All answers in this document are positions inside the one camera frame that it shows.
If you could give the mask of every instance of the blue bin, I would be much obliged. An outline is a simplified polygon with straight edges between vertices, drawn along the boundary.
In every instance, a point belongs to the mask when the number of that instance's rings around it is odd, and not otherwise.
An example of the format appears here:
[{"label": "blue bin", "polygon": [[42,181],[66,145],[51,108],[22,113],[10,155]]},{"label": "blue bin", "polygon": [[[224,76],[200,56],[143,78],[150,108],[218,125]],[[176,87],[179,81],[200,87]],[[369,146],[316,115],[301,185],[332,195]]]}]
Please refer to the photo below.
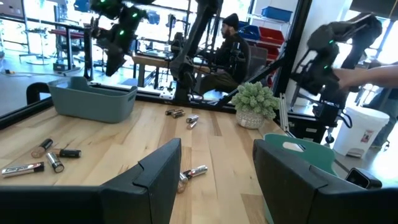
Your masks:
[{"label": "blue bin", "polygon": [[290,22],[290,18],[292,17],[292,11],[278,9],[275,7],[265,7],[262,9],[261,15],[270,19],[276,19],[284,22]]},{"label": "blue bin", "polygon": [[239,35],[244,39],[260,40],[258,26],[249,25],[247,22],[239,22]]}]

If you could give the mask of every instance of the label on bucket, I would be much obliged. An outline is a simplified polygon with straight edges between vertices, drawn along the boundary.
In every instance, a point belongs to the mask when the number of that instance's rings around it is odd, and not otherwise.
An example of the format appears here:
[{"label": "label on bucket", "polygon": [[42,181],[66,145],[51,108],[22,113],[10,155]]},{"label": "label on bucket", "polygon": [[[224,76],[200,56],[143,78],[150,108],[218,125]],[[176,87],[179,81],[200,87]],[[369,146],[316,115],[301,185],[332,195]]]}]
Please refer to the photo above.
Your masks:
[{"label": "label on bucket", "polygon": [[361,142],[368,143],[374,131],[366,130],[362,136]]}]

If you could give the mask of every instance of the wooden table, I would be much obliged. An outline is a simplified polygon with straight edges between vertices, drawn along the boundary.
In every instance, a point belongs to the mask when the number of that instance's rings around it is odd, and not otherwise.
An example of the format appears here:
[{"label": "wooden table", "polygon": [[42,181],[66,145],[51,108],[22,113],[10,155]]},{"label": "wooden table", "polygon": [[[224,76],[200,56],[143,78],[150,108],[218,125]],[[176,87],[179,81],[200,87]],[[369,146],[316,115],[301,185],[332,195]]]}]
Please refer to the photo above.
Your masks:
[{"label": "wooden table", "polygon": [[[167,68],[168,62],[166,62],[164,59],[161,58],[156,58],[156,57],[150,57],[150,56],[143,56],[143,55],[133,55],[132,60],[134,61],[135,65],[139,65],[139,70],[138,70],[138,87],[145,87],[145,66],[154,66],[156,67],[156,77],[155,77],[155,83],[158,82],[159,78],[159,68]],[[200,65],[195,65],[194,66],[194,72],[197,74],[203,74],[203,73],[210,73],[210,68],[207,66],[200,66]]]},{"label": "wooden table", "polygon": [[169,105],[137,101],[132,115],[119,124],[60,116],[51,108],[0,131],[0,167],[30,162],[30,150],[46,138],[54,148],[82,150],[80,159],[62,159],[65,170],[0,179],[0,185],[100,185],[137,164],[167,143],[182,139],[181,169],[207,165],[205,175],[192,179],[178,194],[170,223],[265,223],[260,186],[252,162],[252,144],[264,133],[283,133],[274,123],[248,130],[234,114],[183,108],[198,114],[197,126],[186,129],[186,117],[173,119]]}]

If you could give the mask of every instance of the man sitting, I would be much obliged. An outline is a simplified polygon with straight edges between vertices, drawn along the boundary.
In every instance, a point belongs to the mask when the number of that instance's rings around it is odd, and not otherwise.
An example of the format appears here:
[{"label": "man sitting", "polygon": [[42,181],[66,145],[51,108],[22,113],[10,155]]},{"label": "man sitting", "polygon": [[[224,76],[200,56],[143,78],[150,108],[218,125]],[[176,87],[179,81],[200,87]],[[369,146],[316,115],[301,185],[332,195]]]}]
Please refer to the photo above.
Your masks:
[{"label": "man sitting", "polygon": [[206,55],[205,58],[219,66],[229,66],[231,49],[235,42],[239,43],[239,49],[245,58],[244,62],[237,62],[235,68],[218,70],[216,73],[207,75],[200,83],[198,93],[203,95],[210,90],[231,92],[240,85],[248,73],[250,64],[249,44],[238,34],[239,18],[232,14],[224,19],[221,33],[225,41],[214,55]]}]

